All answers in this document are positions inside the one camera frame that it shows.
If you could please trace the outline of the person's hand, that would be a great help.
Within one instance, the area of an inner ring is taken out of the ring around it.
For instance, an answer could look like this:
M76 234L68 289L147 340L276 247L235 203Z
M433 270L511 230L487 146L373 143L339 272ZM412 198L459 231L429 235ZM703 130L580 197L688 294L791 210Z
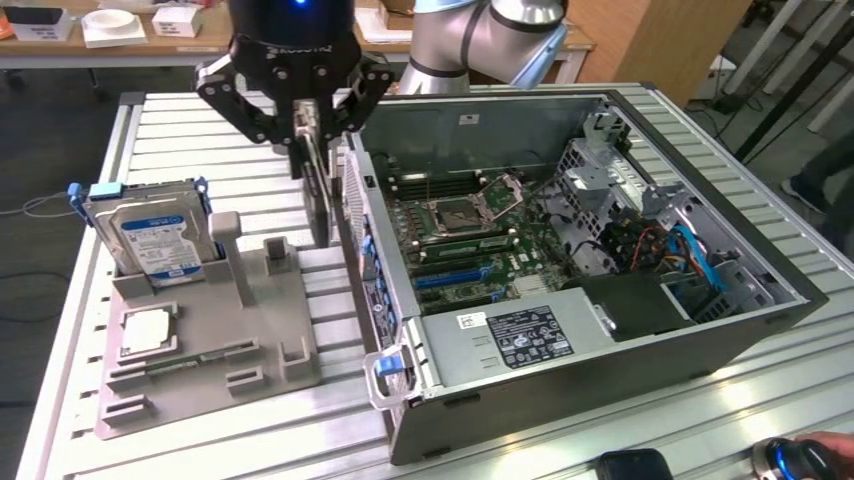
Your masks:
M854 435L831 431L815 431L796 436L799 441L812 440L834 451L844 465L851 466L854 460Z

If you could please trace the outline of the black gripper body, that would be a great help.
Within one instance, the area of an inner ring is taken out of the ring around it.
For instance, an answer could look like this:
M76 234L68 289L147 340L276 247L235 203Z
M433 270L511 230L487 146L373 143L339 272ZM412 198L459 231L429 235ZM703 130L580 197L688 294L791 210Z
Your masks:
M232 1L231 63L269 99L328 97L360 58L352 1Z

